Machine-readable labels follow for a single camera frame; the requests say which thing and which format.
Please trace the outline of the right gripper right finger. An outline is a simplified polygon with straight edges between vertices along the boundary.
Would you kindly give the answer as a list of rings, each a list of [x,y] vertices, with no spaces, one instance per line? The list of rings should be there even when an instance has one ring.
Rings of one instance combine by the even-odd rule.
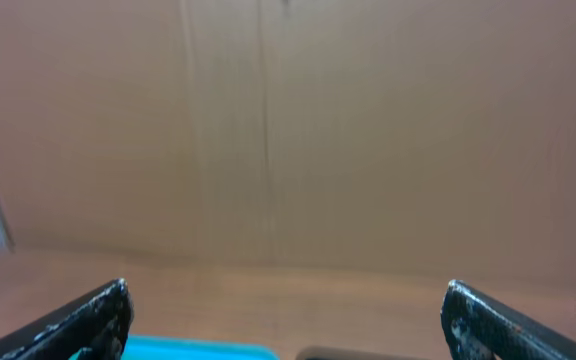
[[[576,360],[576,342],[453,279],[440,312],[452,358]]]

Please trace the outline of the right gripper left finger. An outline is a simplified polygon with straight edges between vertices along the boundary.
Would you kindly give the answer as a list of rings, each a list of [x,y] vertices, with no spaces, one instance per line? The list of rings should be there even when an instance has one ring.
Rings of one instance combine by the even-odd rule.
[[[113,279],[0,338],[0,360],[119,359],[132,321],[127,282]]]

